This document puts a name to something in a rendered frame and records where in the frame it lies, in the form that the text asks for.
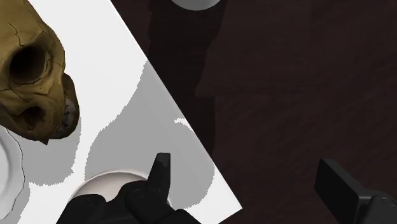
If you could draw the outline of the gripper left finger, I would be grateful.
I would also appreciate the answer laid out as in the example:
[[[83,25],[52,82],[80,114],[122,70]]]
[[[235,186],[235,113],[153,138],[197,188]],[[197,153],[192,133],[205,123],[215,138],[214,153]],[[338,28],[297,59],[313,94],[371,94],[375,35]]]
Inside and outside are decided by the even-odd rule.
[[[157,153],[146,181],[125,183],[109,202],[98,194],[77,196],[57,224],[201,224],[168,204],[170,186],[171,154]]]

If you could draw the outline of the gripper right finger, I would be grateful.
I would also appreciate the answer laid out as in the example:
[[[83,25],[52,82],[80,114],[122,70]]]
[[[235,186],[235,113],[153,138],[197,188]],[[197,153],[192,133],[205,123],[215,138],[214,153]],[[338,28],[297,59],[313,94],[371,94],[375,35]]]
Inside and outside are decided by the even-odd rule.
[[[365,188],[333,159],[319,159],[314,189],[339,224],[397,224],[397,199]]]

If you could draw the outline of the white bowl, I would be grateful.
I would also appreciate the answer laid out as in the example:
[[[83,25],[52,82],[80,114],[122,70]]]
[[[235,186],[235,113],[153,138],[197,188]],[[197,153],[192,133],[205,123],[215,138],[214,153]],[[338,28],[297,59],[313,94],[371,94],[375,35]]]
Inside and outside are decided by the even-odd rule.
[[[85,180],[69,198],[69,202],[77,196],[86,194],[102,195],[107,202],[113,200],[120,188],[133,181],[146,181],[149,178],[148,172],[141,172],[134,169],[118,169],[98,173]]]

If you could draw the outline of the white table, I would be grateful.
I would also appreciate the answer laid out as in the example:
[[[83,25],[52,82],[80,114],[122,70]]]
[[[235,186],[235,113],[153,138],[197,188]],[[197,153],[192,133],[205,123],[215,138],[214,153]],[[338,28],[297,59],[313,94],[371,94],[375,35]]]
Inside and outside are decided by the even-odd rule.
[[[241,204],[111,0],[28,0],[66,53],[80,105],[76,130],[48,144],[8,131],[22,150],[24,188],[0,224],[56,224],[85,180],[110,170],[150,173],[171,154],[169,202],[201,224]]]

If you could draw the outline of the white plate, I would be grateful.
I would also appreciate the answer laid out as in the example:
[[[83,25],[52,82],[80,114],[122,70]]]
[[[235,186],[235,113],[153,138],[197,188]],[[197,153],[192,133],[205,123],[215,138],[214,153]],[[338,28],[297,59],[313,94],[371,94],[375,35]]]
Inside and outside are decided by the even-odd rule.
[[[8,129],[0,126],[0,220],[13,210],[24,182],[20,145]]]

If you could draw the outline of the brown skull figure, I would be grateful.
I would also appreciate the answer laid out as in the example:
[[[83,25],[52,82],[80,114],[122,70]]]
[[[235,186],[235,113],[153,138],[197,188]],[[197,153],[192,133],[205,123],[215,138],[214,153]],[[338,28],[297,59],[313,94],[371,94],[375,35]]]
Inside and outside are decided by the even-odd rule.
[[[28,0],[0,0],[0,125],[47,144],[75,131],[80,110],[65,51]]]

